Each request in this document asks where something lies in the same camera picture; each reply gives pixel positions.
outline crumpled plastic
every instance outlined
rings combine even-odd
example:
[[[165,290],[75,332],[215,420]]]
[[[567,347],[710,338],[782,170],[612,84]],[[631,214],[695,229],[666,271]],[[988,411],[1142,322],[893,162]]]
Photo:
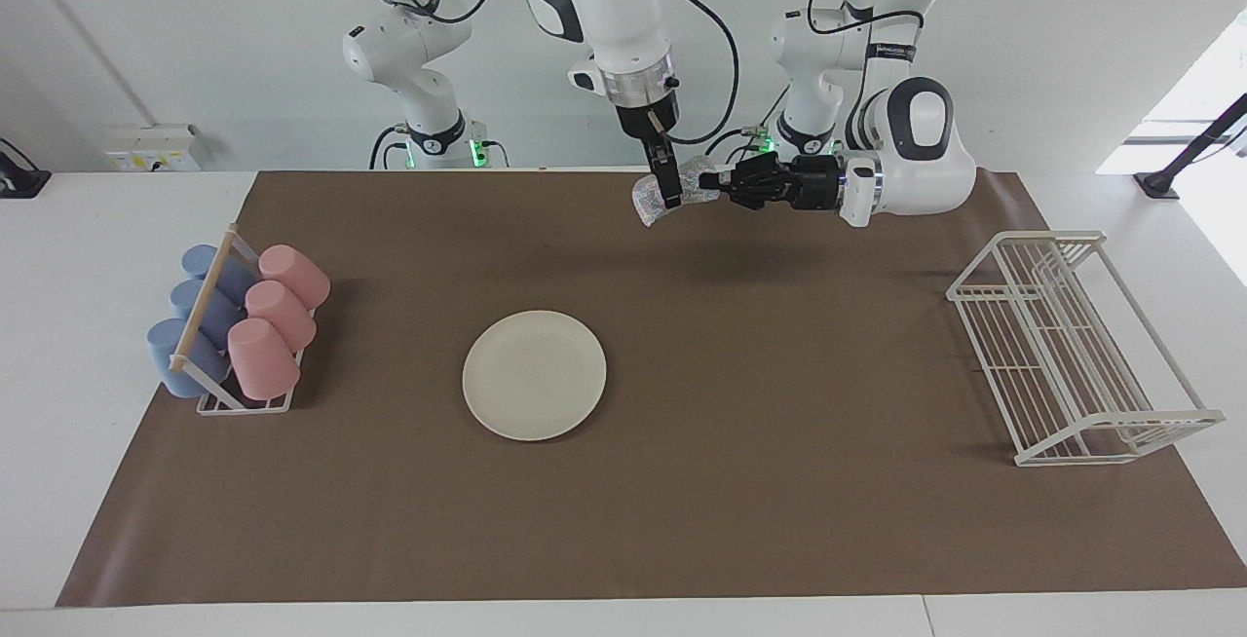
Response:
[[[705,155],[698,155],[680,166],[681,207],[690,203],[718,201],[722,194],[721,192],[717,189],[703,189],[700,186],[700,176],[713,171],[716,171],[715,163]],[[632,206],[636,207],[637,216],[641,216],[641,223],[646,228],[652,227],[652,224],[657,223],[663,216],[670,214],[670,212],[681,208],[675,207],[675,209],[668,209],[666,203],[662,202],[658,178],[652,175],[642,176],[641,181],[637,181],[636,187],[632,188]]]

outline pink cup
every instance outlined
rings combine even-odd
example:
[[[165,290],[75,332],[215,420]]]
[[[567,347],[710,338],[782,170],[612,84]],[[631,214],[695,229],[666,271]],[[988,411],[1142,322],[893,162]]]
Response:
[[[271,282],[284,283],[307,309],[317,309],[329,298],[329,277],[294,247],[269,247],[259,256],[259,272]]]
[[[303,300],[287,289],[284,283],[261,282],[251,287],[247,292],[247,314],[272,323],[292,353],[307,348],[315,338],[315,322],[307,308],[303,308]]]
[[[244,396],[271,401],[294,390],[299,365],[272,323],[247,318],[229,329],[229,362]]]

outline blue cup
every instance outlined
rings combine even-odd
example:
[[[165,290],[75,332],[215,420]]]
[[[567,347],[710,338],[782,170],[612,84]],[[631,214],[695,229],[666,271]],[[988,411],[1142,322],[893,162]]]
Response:
[[[161,381],[168,388],[168,393],[178,399],[198,399],[208,393],[197,380],[188,374],[173,374],[168,370],[168,359],[177,352],[177,342],[182,338],[186,322],[182,318],[170,318],[152,325],[147,330],[147,352],[152,354],[152,362],[160,371]],[[226,380],[229,374],[229,363],[213,348],[212,343],[201,332],[197,332],[191,345],[191,362],[200,366],[217,384]]]
[[[195,309],[195,299],[203,289],[201,278],[178,283],[168,295],[168,303],[173,307],[173,314],[182,320],[191,319],[191,310]],[[203,322],[200,323],[200,332],[208,337],[218,350],[226,349],[229,344],[229,329],[243,322],[246,314],[233,305],[222,292],[213,289],[208,295],[208,308],[203,312]]]
[[[192,247],[182,256],[182,272],[191,278],[205,278],[214,259],[217,249],[213,246]],[[232,300],[233,305],[242,308],[247,303],[247,290],[258,282],[259,277],[252,269],[247,269],[236,256],[228,256],[217,280],[217,290]]]

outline white wire rack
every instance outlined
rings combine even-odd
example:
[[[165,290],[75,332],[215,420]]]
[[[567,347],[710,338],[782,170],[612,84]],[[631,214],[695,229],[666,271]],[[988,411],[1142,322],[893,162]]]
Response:
[[[233,368],[231,366],[227,371],[227,379],[222,384],[217,384],[209,375],[205,374],[205,370],[200,369],[196,363],[191,362],[191,344],[195,339],[201,323],[203,323],[203,315],[207,313],[208,299],[211,298],[212,290],[217,287],[217,280],[221,278],[221,272],[224,268],[226,261],[231,254],[237,254],[243,263],[252,269],[256,274],[259,273],[259,256],[241,234],[238,234],[238,226],[231,224],[226,229],[224,237],[221,239],[221,247],[217,248],[216,259],[212,261],[212,266],[208,268],[208,274],[203,278],[203,287],[200,288],[200,294],[195,300],[195,307],[191,309],[191,317],[187,318],[186,328],[182,330],[182,339],[177,345],[177,350],[170,358],[170,371],[186,371],[191,379],[195,379],[200,385],[208,391],[203,396],[200,396],[200,403],[196,410],[200,415],[205,416],[232,416],[232,415],[258,415],[258,414],[277,414],[291,410],[291,401],[294,399],[294,389],[279,399],[273,399],[269,401],[253,401],[249,398],[243,396],[238,383],[232,376]],[[309,312],[313,318],[315,318],[315,309]],[[306,350],[299,350],[294,353],[294,362],[299,366],[303,365],[303,353]]]
[[[1102,246],[1104,233],[996,234],[953,283],[1018,465],[1125,464],[1225,420],[1207,410]],[[1075,269],[1099,258],[1190,401],[1157,411]]]

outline white plate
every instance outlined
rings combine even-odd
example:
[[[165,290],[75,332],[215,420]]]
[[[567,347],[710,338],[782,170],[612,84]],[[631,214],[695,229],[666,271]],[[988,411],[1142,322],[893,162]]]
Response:
[[[464,399],[481,425],[521,443],[584,423],[606,389],[606,354],[569,314],[529,312],[494,323],[464,363]]]

